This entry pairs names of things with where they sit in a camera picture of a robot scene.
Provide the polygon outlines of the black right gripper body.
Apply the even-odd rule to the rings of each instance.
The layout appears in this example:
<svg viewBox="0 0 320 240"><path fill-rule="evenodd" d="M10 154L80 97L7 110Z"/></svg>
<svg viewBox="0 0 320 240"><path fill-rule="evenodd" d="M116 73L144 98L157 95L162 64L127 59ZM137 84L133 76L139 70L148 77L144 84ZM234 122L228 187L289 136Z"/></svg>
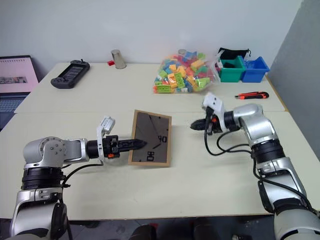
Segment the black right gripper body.
<svg viewBox="0 0 320 240"><path fill-rule="evenodd" d="M219 117L214 113L214 110L210 107L207 107L206 110L206 116L205 116L205 130L208 135L222 133L221 125L220 125L220 119Z"/></svg>

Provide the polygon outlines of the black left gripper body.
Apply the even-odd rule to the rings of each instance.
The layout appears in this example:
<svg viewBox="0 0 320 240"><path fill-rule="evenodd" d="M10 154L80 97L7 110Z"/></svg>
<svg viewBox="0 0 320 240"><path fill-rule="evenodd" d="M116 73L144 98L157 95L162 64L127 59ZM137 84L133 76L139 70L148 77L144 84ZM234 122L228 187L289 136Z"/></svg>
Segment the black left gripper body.
<svg viewBox="0 0 320 240"><path fill-rule="evenodd" d="M117 159L120 157L119 137L117 135L107 135L102 139L103 155L107 159Z"/></svg>

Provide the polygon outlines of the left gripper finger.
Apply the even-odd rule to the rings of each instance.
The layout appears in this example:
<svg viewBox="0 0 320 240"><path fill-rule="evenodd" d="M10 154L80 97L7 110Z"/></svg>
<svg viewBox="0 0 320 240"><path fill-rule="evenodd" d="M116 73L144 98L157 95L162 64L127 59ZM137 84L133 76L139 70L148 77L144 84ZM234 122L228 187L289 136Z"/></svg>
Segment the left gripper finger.
<svg viewBox="0 0 320 240"><path fill-rule="evenodd" d="M119 147L144 147L146 144L147 142L141 139L124 139L118 141Z"/></svg>
<svg viewBox="0 0 320 240"><path fill-rule="evenodd" d="M144 147L144 145L119 145L118 151L119 152L129 152L131 150L139 150L143 147Z"/></svg>

